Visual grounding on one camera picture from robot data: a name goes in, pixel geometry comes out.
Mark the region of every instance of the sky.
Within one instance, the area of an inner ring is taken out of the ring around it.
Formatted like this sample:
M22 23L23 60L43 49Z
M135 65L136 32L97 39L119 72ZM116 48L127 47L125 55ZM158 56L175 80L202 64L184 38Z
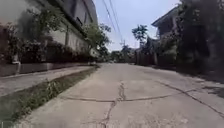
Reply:
M120 50L121 36L116 27L113 11L109 0L104 0L111 14L115 29L106 11L103 0L93 0L97 10L98 22L111 27L111 33L108 36L112 43L108 45L109 51ZM173 7L177 6L179 0L111 0L114 10L117 12L118 24L121 35L125 43L132 48L139 47L138 41L135 40L132 29L137 25L147 25L148 35L151 38L156 38L157 29L151 24L166 14Z

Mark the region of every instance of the concrete road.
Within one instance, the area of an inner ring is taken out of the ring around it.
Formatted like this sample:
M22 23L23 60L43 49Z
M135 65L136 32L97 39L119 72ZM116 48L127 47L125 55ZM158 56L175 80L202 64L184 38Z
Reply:
M18 125L37 128L224 128L224 95L218 93L223 88L222 84L172 71L105 64Z

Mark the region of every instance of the grass strip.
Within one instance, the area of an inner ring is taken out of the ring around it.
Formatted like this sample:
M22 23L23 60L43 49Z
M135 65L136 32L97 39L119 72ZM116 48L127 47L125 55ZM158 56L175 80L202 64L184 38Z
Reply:
M96 71L97 68L97 66L94 66L85 71L63 76L0 97L0 121L16 122L23 116L30 114L32 110L37 109L63 91L74 86L76 83Z

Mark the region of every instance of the house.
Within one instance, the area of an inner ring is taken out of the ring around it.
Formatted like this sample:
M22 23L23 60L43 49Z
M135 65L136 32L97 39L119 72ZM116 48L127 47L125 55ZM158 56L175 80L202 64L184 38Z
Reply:
M25 19L23 16L27 9L38 11L48 7L60 8L65 16L62 22L65 31L50 33L54 41L69 46L79 53L89 52L82 26L98 22L92 0L1 0L0 23L19 24L21 17Z
M176 32L177 15L178 15L178 7L175 7L152 23L152 26L158 28L158 35L160 38L162 36L169 35L171 32Z

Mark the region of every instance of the white building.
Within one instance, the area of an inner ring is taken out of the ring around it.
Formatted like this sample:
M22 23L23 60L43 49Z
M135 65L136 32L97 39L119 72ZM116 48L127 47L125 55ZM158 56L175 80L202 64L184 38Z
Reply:
M98 22L92 0L0 0L0 23L18 24L27 9L40 10L49 6L60 8L65 15L62 26L66 31L52 31L53 39L77 52L86 52L88 44L81 27Z

